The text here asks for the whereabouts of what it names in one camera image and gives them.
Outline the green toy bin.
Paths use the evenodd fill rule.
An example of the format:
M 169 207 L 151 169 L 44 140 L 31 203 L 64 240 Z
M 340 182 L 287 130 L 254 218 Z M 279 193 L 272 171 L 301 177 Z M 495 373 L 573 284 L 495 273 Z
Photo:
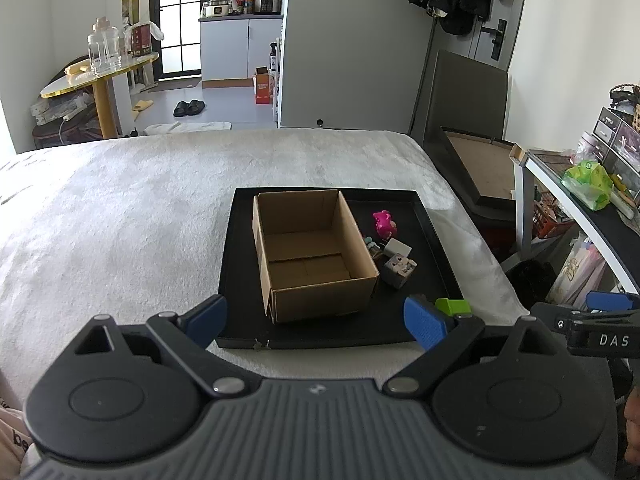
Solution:
M 472 313 L 471 306 L 465 299 L 438 298 L 435 301 L 435 308 L 450 318 Z

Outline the black shallow tray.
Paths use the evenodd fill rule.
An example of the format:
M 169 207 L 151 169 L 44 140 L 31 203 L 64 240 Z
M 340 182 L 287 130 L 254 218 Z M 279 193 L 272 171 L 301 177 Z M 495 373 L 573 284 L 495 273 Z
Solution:
M 416 263 L 395 286 L 364 246 L 388 211 Z M 226 349 L 320 349 L 410 340 L 404 303 L 462 296 L 417 192 L 376 188 L 237 188 L 218 292 Z

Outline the black slippers pair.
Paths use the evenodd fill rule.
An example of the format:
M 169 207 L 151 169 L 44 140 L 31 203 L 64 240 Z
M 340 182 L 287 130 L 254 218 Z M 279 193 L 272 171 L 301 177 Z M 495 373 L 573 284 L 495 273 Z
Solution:
M 172 114 L 175 118 L 198 116 L 205 110 L 206 103 L 200 100 L 191 100 L 190 102 L 180 101 L 177 103 Z

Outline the round gold side table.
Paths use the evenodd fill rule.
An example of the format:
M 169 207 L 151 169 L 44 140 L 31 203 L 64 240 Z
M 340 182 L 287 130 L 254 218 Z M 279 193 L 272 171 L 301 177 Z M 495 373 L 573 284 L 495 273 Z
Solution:
M 116 139 L 136 132 L 130 91 L 125 76 L 140 67 L 153 64 L 160 55 L 151 52 L 122 62 L 119 68 L 103 74 L 87 72 L 63 76 L 40 91 L 43 99 L 52 99 L 82 88 L 91 87 L 103 139 Z

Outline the white charger plug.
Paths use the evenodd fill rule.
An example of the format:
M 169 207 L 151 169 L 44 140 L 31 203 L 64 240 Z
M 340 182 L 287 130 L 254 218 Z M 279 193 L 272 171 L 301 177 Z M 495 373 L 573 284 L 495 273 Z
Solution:
M 391 237 L 384 246 L 383 252 L 387 257 L 393 257 L 401 255 L 401 257 L 408 258 L 412 248 L 404 243 L 401 243 L 396 238 Z

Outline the black framed board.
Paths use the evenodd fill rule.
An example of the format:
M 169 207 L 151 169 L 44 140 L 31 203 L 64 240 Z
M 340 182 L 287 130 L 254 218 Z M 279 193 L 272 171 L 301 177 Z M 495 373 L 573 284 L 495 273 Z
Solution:
M 424 141 L 423 148 L 465 206 L 514 211 L 512 143 L 440 128 Z

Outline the green snack bag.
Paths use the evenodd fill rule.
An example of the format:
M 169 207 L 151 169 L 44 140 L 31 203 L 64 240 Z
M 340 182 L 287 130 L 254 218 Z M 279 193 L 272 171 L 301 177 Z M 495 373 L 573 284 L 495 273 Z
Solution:
M 595 160 L 582 160 L 568 168 L 561 183 L 591 211 L 599 211 L 610 203 L 614 184 L 605 168 Z

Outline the clear glass jar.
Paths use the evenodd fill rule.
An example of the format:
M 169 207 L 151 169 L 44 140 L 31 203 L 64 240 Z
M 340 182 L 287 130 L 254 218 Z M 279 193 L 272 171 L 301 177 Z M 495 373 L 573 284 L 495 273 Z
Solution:
M 93 73 L 102 75 L 122 66 L 120 32 L 106 16 L 96 19 L 87 41 Z

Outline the orange cardboard box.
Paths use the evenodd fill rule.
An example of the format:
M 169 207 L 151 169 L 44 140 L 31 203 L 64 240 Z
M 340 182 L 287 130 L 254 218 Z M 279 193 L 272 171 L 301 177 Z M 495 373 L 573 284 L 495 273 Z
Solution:
M 270 70 L 266 66 L 257 67 L 253 75 L 254 96 L 257 105 L 272 103 L 272 82 Z

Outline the white kitchen cabinet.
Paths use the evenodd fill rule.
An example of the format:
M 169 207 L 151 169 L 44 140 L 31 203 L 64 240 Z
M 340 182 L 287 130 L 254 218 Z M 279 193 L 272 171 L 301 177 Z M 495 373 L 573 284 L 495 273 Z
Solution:
M 204 88 L 251 87 L 254 70 L 266 67 L 270 44 L 282 35 L 280 14 L 200 19 Z

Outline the black desk shelf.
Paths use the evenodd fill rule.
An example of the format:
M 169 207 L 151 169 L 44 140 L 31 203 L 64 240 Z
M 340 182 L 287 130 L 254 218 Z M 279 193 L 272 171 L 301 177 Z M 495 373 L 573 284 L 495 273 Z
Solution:
M 533 237 L 535 184 L 540 183 L 562 205 L 597 247 L 625 292 L 639 291 L 639 235 L 624 222 L 612 206 L 592 211 L 562 185 L 558 168 L 568 159 L 559 152 L 526 150 L 512 146 L 514 172 L 516 252 L 502 264 L 510 269 L 534 258 L 551 242 Z

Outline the yellow slippers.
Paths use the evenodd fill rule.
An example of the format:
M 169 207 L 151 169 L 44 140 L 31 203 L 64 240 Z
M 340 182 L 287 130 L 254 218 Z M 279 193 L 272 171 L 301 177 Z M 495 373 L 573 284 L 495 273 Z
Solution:
M 137 119 L 139 115 L 154 104 L 153 100 L 140 100 L 132 108 L 132 117 Z

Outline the pink bird toy figure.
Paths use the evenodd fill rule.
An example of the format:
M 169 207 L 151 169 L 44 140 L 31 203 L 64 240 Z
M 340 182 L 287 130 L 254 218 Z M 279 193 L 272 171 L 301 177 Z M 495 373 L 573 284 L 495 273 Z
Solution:
M 375 231 L 381 240 L 389 240 L 398 233 L 396 222 L 388 210 L 377 211 L 372 214 Z

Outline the brown cardboard box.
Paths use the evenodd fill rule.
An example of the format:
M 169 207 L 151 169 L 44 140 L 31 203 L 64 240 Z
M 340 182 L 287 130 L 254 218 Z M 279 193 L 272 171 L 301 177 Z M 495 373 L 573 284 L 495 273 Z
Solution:
M 341 191 L 259 193 L 252 228 L 271 322 L 367 307 L 378 268 Z

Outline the red tin can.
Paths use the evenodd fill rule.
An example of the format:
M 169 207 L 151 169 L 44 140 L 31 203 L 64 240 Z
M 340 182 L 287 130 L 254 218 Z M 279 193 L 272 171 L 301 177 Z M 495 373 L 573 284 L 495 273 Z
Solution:
M 151 24 L 141 22 L 130 27 L 130 53 L 137 58 L 152 52 Z

